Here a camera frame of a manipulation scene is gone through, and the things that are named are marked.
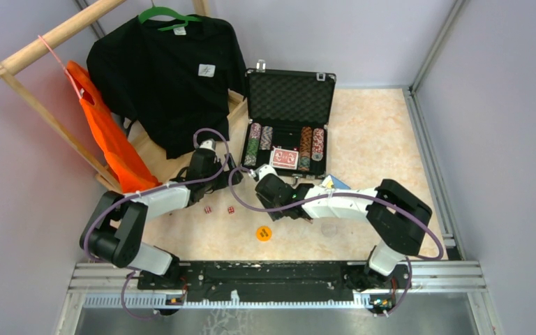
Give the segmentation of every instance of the green hanger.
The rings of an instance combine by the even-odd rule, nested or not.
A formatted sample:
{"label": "green hanger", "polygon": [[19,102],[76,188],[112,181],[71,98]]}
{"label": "green hanger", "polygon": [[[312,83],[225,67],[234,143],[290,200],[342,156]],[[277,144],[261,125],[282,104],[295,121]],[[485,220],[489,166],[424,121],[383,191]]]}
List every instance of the green hanger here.
{"label": "green hanger", "polygon": [[148,19],[152,18],[153,16],[159,16],[159,15],[170,16],[170,17],[174,17],[174,18],[176,18],[178,20],[184,21],[184,23],[174,24],[171,27],[159,28],[160,31],[172,30],[172,29],[178,28],[178,27],[185,27],[185,26],[188,25],[188,22],[190,22],[190,21],[194,21],[194,22],[201,22],[202,21],[198,17],[182,15],[182,14],[176,12],[175,10],[173,10],[171,8],[153,6],[153,7],[149,8],[149,9],[147,9],[146,11],[144,11],[144,12],[139,14],[139,22],[143,23],[143,22],[147,21]]}

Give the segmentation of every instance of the gray wall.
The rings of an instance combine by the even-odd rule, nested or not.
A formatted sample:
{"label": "gray wall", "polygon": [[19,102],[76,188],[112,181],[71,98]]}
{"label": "gray wall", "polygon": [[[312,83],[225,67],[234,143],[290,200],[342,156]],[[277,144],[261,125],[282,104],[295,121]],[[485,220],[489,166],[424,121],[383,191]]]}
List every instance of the gray wall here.
{"label": "gray wall", "polygon": [[[0,0],[0,60],[76,13],[68,0]],[[84,31],[57,48],[85,60]],[[73,89],[52,56],[17,76],[96,147]],[[0,80],[0,334],[52,334],[80,233],[103,189],[94,170]]]}
{"label": "gray wall", "polygon": [[536,334],[536,1],[471,1],[418,96],[505,333]]}
{"label": "gray wall", "polygon": [[[235,28],[247,66],[265,59],[269,68],[333,72],[339,87],[411,84],[452,2],[209,0],[211,16]],[[189,0],[155,4],[193,12]],[[100,23],[109,32],[150,6],[127,1]]]}

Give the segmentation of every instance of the poker chip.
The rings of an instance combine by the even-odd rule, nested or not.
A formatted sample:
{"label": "poker chip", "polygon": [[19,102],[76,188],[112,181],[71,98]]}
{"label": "poker chip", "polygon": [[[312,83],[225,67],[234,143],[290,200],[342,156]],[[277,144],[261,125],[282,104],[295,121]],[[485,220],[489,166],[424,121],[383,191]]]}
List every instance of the poker chip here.
{"label": "poker chip", "polygon": [[261,132],[262,132],[262,126],[259,123],[255,122],[255,123],[251,124],[250,137],[249,138],[260,139]]}
{"label": "poker chip", "polygon": [[311,145],[311,158],[314,161],[323,159],[324,149],[324,130],[321,128],[313,129],[313,144]]}
{"label": "poker chip", "polygon": [[258,156],[258,149],[260,148],[261,132],[262,132],[262,126],[259,123],[251,124],[250,135],[248,138],[248,146],[246,149],[246,156],[244,159],[244,165],[252,166],[256,164],[256,158]]}
{"label": "poker chip", "polygon": [[260,146],[260,141],[257,138],[251,138],[248,141],[248,147],[246,149],[246,158],[244,160],[244,165],[255,165],[259,146]]}
{"label": "poker chip", "polygon": [[262,128],[262,137],[260,138],[260,150],[270,150],[272,144],[272,133],[274,129],[271,126]]}
{"label": "poker chip", "polygon": [[309,166],[311,165],[311,159],[308,156],[299,158],[299,170],[309,171]]}
{"label": "poker chip", "polygon": [[301,143],[299,146],[299,170],[309,171],[311,166],[311,138],[313,131],[311,127],[301,129]]}
{"label": "poker chip", "polygon": [[267,226],[263,225],[255,231],[255,236],[262,242],[266,242],[272,237],[272,230]]}

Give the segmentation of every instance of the wooden rack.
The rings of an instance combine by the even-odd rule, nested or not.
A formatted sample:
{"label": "wooden rack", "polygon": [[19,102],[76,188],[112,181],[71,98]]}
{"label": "wooden rack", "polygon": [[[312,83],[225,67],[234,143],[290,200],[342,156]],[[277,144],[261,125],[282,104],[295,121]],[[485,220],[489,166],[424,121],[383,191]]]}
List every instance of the wooden rack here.
{"label": "wooden rack", "polygon": [[[81,10],[59,26],[53,28],[53,30],[43,34],[43,38],[52,48],[58,47],[123,2],[125,0],[97,0],[97,2]],[[192,0],[192,3],[196,14],[210,16],[207,0]],[[46,121],[46,124],[54,129],[65,142],[94,167],[97,171],[96,179],[102,185],[110,190],[121,193],[120,183],[110,173],[110,168],[103,165],[92,153],[87,151],[85,146],[15,78],[15,75],[21,70],[30,66],[47,53],[48,49],[44,44],[39,39],[34,40],[21,50],[0,61],[0,78],[13,91],[19,94],[30,107],[35,109],[44,121]],[[243,101],[243,97],[240,94],[230,91],[229,108],[230,113],[228,119],[230,123],[233,123],[245,113],[247,103]],[[137,136],[132,141],[132,144],[149,170],[151,170],[151,173],[161,182],[167,181],[169,178],[175,176],[179,168],[187,164],[190,160],[190,154],[183,155],[177,159],[165,159],[165,150],[155,144],[145,132]]]}

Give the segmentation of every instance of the black metal base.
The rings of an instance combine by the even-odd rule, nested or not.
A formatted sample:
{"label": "black metal base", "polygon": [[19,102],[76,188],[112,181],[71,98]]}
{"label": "black metal base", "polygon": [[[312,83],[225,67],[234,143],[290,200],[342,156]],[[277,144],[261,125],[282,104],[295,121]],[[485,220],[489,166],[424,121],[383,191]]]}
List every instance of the black metal base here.
{"label": "black metal base", "polygon": [[[139,290],[180,290],[188,284],[188,300],[230,301],[237,290],[241,302],[344,302],[353,300],[353,290],[391,288],[391,283],[372,285],[364,274],[365,262],[180,262],[178,281],[148,272],[139,277]],[[405,288],[405,265],[391,276]]]}
{"label": "black metal base", "polygon": [[463,260],[463,257],[461,257],[461,253],[459,252],[459,249],[457,247],[453,248],[445,248],[447,252],[447,258],[449,260]]}

